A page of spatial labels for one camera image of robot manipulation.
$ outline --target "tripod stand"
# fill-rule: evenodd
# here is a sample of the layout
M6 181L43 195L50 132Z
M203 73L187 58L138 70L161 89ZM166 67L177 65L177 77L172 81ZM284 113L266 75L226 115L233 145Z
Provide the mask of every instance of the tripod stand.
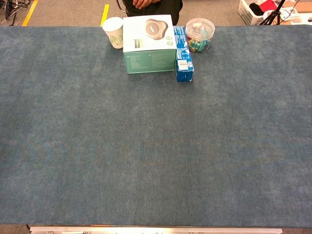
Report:
M282 0L280 2L280 4L278 5L277 9L275 11L271 12L271 14L265 20L263 20L260 23L260 25L271 25L273 23L275 17L277 17L277 25L279 25L280 21L281 21L281 13L279 11L282 8L284 2L285 2L285 0Z

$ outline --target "blue box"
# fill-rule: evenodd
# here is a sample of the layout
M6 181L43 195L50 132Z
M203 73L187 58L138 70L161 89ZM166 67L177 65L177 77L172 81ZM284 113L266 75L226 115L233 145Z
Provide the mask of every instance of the blue box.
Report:
M175 74L178 82L192 81L194 72L192 57L187 44L185 26L174 26L176 41Z

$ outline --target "paper cup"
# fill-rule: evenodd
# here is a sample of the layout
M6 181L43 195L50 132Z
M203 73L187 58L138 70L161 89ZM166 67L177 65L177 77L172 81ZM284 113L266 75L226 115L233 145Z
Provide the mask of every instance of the paper cup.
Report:
M108 18L102 26L112 46L116 49L121 49L123 47L122 25L122 18L111 17Z

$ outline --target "box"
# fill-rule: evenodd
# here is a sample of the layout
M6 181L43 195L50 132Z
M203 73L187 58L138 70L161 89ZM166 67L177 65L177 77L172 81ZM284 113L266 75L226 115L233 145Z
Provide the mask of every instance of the box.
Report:
M187 44L185 27L175 26L174 30L177 47L175 66L176 80L178 82L192 81L194 67L189 46Z
M123 19L127 73L174 71L176 41L171 15Z
M298 13L311 13L312 12L312 1L304 2L286 2L283 4L283 7L294 7Z

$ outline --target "colorful items in jar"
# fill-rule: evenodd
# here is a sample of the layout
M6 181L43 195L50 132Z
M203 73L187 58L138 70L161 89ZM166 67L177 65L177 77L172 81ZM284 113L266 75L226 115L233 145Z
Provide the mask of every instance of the colorful items in jar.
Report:
M207 38L209 36L206 26L201 22L193 23L190 32L198 38ZM203 52L208 49L210 45L210 40L196 40L190 37L187 37L189 48L192 52Z

